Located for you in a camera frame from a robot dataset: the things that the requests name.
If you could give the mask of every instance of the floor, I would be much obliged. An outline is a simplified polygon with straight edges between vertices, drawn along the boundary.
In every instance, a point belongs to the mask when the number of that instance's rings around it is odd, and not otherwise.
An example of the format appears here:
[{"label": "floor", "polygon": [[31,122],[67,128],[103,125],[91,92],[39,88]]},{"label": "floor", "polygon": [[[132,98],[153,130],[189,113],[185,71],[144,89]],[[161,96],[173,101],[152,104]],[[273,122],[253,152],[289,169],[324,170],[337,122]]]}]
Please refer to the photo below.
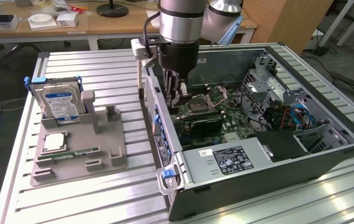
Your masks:
[{"label": "floor", "polygon": [[[321,30],[328,30],[336,15],[325,17],[323,23],[320,24]],[[349,20],[344,20],[341,25],[339,26],[335,35],[340,32],[341,28],[347,26]],[[122,43],[123,39],[115,39],[112,41],[102,41],[103,47],[102,49],[112,49],[112,48],[130,48],[130,40]],[[59,51],[82,51],[90,50],[87,41],[72,41],[72,46],[70,48],[64,47],[63,42],[52,42],[52,43],[39,43],[38,46],[43,49],[43,51],[48,52],[59,52]],[[0,57],[4,55],[7,50],[10,50],[15,44],[6,44],[6,49],[0,50]],[[354,33],[351,38],[347,40],[345,45],[343,47],[337,47],[332,44],[332,47],[337,50],[337,55],[328,53],[323,57],[316,57],[329,71],[344,74],[345,76],[354,79]],[[23,85],[23,78],[26,76],[31,76],[34,73],[35,62],[38,58],[38,53],[30,49],[23,49],[10,60],[10,69],[0,69],[0,102],[7,101],[14,98],[23,98],[27,95],[27,90]],[[331,76],[321,64],[313,59],[305,59],[308,63],[316,68],[316,70],[331,79]],[[343,82],[336,83],[337,87],[341,91],[353,99],[354,91],[353,89]],[[24,101],[16,101],[4,105],[4,109],[12,109],[23,106]],[[6,175],[10,154],[12,150],[16,130],[19,127],[19,120],[22,116],[22,110],[3,112],[2,120],[3,125],[0,127],[0,186],[2,181]]]}]

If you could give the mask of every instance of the robotic arm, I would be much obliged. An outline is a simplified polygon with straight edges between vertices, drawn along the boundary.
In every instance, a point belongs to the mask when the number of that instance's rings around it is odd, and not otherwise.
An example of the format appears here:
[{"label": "robotic arm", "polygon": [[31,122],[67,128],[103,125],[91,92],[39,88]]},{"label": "robotic arm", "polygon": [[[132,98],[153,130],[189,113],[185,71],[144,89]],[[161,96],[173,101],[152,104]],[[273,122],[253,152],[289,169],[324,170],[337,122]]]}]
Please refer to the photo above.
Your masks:
[{"label": "robotic arm", "polygon": [[[148,18],[144,37],[132,40],[138,60],[159,57],[171,107],[185,104],[188,74],[195,69],[199,38],[231,44],[239,30],[243,0],[161,0],[160,12]],[[160,37],[148,38],[147,26],[160,16]]]}]

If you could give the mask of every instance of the motherboard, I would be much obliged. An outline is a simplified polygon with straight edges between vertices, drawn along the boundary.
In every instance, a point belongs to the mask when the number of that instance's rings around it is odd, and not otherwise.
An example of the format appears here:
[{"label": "motherboard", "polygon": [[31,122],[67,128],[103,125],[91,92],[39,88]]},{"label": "motherboard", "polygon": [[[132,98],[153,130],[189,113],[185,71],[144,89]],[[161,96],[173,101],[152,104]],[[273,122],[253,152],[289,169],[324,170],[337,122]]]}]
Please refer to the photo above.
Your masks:
[{"label": "motherboard", "polygon": [[177,109],[172,120],[184,150],[243,140],[256,132],[235,93],[223,86]]}]

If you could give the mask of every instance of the slotted aluminum surface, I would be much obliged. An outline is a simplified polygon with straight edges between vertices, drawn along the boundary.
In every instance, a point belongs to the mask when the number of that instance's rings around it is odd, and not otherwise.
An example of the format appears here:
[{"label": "slotted aluminum surface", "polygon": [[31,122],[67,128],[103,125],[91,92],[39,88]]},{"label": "slotted aluminum surface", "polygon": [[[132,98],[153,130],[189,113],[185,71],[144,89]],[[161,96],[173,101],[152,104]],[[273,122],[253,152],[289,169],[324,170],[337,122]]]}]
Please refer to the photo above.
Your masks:
[{"label": "slotted aluminum surface", "polygon": [[[354,122],[354,103],[288,48],[277,44],[269,46]],[[281,67],[277,69],[280,78],[295,87],[295,79]],[[47,77],[80,75],[84,89],[96,91],[96,109],[103,110],[107,104],[118,105],[123,112],[128,168],[108,175],[32,187],[30,173],[40,130],[40,108],[28,97],[0,194],[0,223],[168,223],[139,104],[136,61],[131,50],[51,53],[50,58],[38,60],[35,74]],[[267,222],[354,222],[354,158],[317,180],[176,223]]]}]

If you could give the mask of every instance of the wooden cabinet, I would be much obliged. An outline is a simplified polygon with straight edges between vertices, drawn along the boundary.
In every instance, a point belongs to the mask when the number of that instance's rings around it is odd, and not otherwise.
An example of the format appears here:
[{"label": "wooden cabinet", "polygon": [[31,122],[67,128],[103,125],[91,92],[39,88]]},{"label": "wooden cabinet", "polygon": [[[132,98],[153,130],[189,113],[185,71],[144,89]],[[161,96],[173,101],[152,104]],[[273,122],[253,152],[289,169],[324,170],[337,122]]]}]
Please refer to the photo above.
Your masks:
[{"label": "wooden cabinet", "polygon": [[244,0],[259,24],[252,43],[284,42],[300,54],[333,0]]}]

